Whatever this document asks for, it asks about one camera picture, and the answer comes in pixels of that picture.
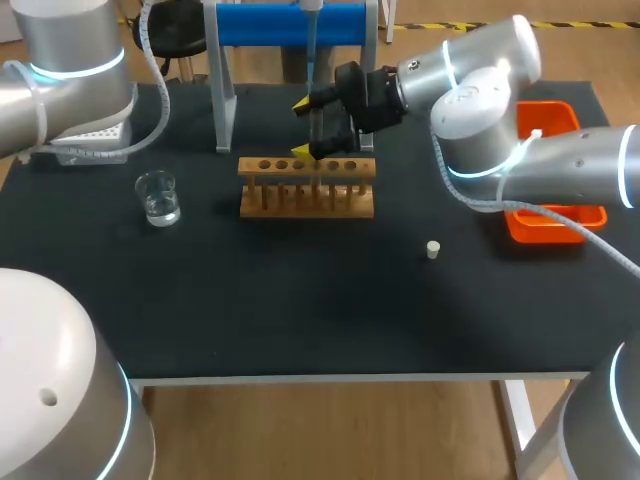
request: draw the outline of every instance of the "chair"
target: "chair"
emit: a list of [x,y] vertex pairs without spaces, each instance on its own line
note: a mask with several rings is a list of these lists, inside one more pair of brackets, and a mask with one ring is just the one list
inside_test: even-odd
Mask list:
[[[140,15],[131,25],[133,41],[140,43]],[[206,75],[193,74],[191,57],[207,50],[202,3],[197,0],[168,0],[151,8],[149,42],[153,55],[165,60],[161,72],[166,75],[172,59],[178,60],[182,82],[204,83]]]

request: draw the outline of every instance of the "black table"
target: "black table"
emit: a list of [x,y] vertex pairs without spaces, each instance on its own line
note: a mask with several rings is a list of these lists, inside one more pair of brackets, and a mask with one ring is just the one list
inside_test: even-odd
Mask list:
[[[157,121],[154,90],[141,88],[136,137]],[[519,246],[502,214],[450,197],[413,119],[376,136],[374,220],[239,219],[237,157],[287,155],[308,126],[291,112],[304,87],[237,93],[233,155],[215,153],[208,88],[177,85],[166,133],[127,164],[43,156],[0,194],[0,265],[68,289],[131,377],[588,371],[638,323],[637,283],[596,248]],[[607,124],[588,83],[525,98]],[[167,229],[134,194],[151,168],[177,179],[182,218]],[[633,212],[610,209],[602,235],[640,258]]]

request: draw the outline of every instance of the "yellow tape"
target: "yellow tape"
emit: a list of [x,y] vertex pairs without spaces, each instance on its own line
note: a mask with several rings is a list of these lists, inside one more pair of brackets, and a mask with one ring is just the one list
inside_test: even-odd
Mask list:
[[[453,30],[468,32],[484,27],[486,22],[436,22],[436,23],[401,23],[394,25],[394,30]],[[533,28],[640,28],[640,22],[531,22]]]

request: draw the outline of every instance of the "blue stand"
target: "blue stand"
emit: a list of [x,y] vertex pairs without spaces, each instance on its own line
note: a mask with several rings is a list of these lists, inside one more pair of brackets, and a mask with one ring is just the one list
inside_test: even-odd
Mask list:
[[[308,18],[297,4],[227,4],[203,0],[217,151],[230,152],[236,95],[224,47],[307,45]],[[317,46],[361,46],[360,65],[375,68],[378,2],[326,4],[318,17]],[[373,150],[364,135],[362,149]]]

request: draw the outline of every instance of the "blue cylinder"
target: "blue cylinder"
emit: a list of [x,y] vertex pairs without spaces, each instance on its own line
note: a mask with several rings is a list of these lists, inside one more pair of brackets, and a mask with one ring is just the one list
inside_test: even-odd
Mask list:
[[[304,47],[309,19],[297,4],[220,3],[218,36],[223,47]],[[318,17],[318,46],[364,45],[364,3],[325,4]]]

